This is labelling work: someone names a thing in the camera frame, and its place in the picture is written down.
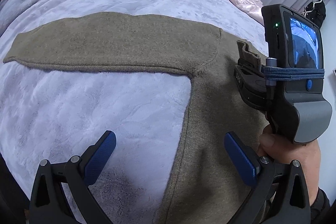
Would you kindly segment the person's right hand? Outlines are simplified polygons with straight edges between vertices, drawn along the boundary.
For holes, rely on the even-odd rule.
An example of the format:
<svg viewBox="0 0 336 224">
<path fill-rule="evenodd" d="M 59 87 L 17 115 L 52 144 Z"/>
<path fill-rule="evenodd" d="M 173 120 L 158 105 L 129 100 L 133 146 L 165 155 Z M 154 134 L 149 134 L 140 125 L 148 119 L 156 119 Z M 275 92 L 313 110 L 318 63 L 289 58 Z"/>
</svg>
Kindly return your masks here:
<svg viewBox="0 0 336 224">
<path fill-rule="evenodd" d="M 319 190 L 319 169 L 321 165 L 321 150 L 317 140 L 308 144 L 293 144 L 288 140 L 272 133 L 272 128 L 267 125 L 259 137 L 259 156 L 270 156 L 276 161 L 289 164 L 298 160 L 301 164 L 307 190 L 309 203 L 313 204 Z"/>
</svg>

